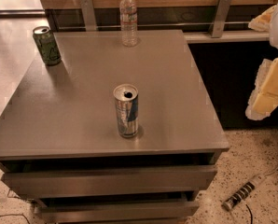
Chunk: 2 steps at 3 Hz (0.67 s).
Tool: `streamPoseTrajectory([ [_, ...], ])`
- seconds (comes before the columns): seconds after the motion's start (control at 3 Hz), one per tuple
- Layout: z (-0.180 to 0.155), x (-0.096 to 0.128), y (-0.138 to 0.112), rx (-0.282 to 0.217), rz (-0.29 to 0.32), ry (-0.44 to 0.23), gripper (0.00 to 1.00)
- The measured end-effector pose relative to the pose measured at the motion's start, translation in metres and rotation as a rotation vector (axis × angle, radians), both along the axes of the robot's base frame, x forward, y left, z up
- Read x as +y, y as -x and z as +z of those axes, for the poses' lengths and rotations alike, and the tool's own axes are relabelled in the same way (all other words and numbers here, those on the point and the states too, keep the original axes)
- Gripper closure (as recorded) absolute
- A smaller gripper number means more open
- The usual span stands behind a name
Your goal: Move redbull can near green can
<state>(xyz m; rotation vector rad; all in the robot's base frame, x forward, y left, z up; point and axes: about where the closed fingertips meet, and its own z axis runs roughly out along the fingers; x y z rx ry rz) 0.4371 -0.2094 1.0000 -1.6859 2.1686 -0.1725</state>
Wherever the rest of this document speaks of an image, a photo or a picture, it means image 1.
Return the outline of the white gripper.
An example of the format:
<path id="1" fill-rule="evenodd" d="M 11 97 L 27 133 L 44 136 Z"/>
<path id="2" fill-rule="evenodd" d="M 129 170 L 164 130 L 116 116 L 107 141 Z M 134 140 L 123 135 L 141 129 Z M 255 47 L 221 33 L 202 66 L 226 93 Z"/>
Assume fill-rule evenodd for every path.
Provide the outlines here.
<path id="1" fill-rule="evenodd" d="M 253 18 L 248 27 L 259 32 L 270 30 L 270 44 L 278 49 L 278 3 Z M 257 71 L 255 88 L 251 92 L 245 115 L 251 120 L 269 117 L 278 106 L 278 58 L 264 59 Z"/>

